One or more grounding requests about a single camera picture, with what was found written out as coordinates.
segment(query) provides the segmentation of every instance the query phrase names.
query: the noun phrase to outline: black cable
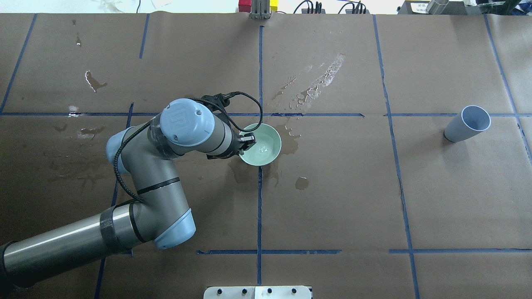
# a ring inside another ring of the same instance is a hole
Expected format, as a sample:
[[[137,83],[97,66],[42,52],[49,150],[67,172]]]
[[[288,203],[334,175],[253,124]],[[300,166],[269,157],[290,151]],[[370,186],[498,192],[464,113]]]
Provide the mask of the black cable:
[[[113,160],[113,169],[114,169],[114,175],[117,177],[117,181],[118,183],[120,184],[120,186],[122,187],[122,189],[124,189],[124,191],[133,198],[133,202],[142,202],[142,198],[140,198],[138,195],[136,195],[135,193],[133,193],[133,191],[131,191],[128,186],[126,186],[126,183],[124,182],[124,180],[122,179],[122,175],[120,175],[120,172],[118,171],[118,157],[120,156],[120,154],[122,153],[124,147],[133,139],[135,138],[135,136],[139,135],[140,132],[142,132],[142,130],[146,129],[147,127],[149,127],[149,122],[145,123],[140,129],[136,130],[133,134],[131,134],[131,136],[129,136],[126,140],[124,140],[124,142],[122,142],[122,144],[120,145],[120,147],[118,148],[117,150],[117,153],[114,155],[114,160]]]
[[[342,6],[340,11],[338,11],[338,14],[340,14],[340,12],[342,12],[342,9],[344,9],[344,7],[348,6],[349,4],[351,4],[353,6],[353,9],[351,10],[351,13],[353,13],[353,11],[355,10],[355,3],[354,2],[347,2],[346,4],[344,4],[344,6]]]
[[[253,132],[255,131],[256,129],[259,128],[259,126],[262,124],[262,105],[261,103],[259,103],[259,101],[257,101],[254,97],[250,96],[249,94],[247,93],[243,93],[243,92],[232,92],[232,93],[229,93],[231,96],[229,98],[232,98],[236,95],[243,95],[243,96],[246,96],[248,98],[250,98],[251,100],[253,100],[257,106],[259,106],[259,110],[260,110],[260,118],[259,118],[259,123],[253,128],[253,129],[242,129],[241,127],[239,127],[235,121],[223,110],[222,107],[216,105],[215,103],[212,103],[211,101],[207,101],[205,99],[202,99],[202,98],[194,98],[194,97],[191,97],[190,99],[194,100],[194,101],[197,101],[197,102],[201,102],[201,103],[207,103],[209,105],[213,105],[216,109],[220,110],[220,112],[225,115],[227,117],[227,119],[229,120],[230,123],[232,123],[233,126],[235,126],[235,128],[241,132]]]
[[[307,13],[310,13],[310,12],[309,12],[309,3],[310,3],[310,7],[311,7],[311,8],[310,8],[310,11],[314,11],[314,3],[312,3],[312,1],[310,1],[310,0],[304,0],[303,2],[301,2],[301,3],[296,7],[296,9],[294,9],[294,13],[296,13],[296,12],[297,12],[297,9],[298,9],[301,5],[303,5],[303,3],[305,3],[305,2],[306,2],[306,4],[307,4],[306,12],[307,12]]]

